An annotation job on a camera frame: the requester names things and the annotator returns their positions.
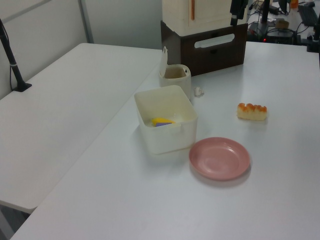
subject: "yellow object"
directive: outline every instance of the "yellow object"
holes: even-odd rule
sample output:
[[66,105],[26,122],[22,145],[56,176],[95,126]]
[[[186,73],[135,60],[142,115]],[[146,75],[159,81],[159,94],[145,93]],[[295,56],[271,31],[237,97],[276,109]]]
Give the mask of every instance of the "yellow object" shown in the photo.
[[175,121],[171,121],[169,119],[163,118],[163,117],[156,117],[152,119],[152,124],[155,126],[158,123],[172,123],[175,124]]

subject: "plastic container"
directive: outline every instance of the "plastic container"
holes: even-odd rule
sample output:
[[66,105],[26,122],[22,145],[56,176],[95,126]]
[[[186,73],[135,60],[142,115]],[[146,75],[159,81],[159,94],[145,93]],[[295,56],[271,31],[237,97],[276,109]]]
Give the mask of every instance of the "plastic container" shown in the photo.
[[191,72],[186,65],[168,65],[168,50],[163,48],[159,71],[160,87],[177,85],[182,88],[188,99],[191,97]]
[[[160,87],[134,95],[140,129],[151,153],[162,154],[191,147],[196,141],[198,115],[181,87]],[[152,119],[175,123],[157,126]]]
[[[162,20],[181,37],[230,27],[231,2],[232,0],[162,0]],[[238,25],[247,22],[247,12],[248,6],[243,19],[238,20]]]
[[299,4],[298,0],[291,0],[290,1],[290,8],[291,9],[296,9],[296,8],[298,8],[298,4]]

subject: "pink plate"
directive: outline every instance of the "pink plate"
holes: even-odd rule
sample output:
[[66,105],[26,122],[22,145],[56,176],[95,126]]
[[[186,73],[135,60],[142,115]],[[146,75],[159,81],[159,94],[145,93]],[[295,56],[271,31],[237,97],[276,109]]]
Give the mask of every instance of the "pink plate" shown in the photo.
[[189,159],[201,175],[214,180],[234,179],[250,166],[245,147],[224,137],[209,137],[196,142],[189,152]]

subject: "wooden box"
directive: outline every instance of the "wooden box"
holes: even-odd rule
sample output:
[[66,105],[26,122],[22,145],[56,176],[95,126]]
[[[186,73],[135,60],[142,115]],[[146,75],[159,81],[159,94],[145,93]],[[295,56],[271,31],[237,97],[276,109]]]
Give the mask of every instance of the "wooden box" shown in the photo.
[[[192,76],[244,63],[248,24],[225,27],[187,36],[179,36],[161,21],[162,48],[168,49],[168,64],[186,65]],[[195,47],[200,41],[233,36],[230,42]]]

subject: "white table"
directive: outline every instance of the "white table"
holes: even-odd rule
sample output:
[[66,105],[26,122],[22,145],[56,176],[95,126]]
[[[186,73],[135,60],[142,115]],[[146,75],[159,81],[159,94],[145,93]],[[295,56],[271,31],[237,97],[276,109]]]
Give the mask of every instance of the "white table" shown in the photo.
[[0,204],[31,213],[158,64],[158,50],[80,44],[0,100]]
[[[189,149],[148,153],[131,96],[12,240],[319,239],[319,76],[305,47],[248,42],[243,65],[192,78],[197,141],[250,154],[224,182],[194,171]],[[157,68],[137,91],[156,87]],[[238,119],[240,102],[266,105],[267,121]]]

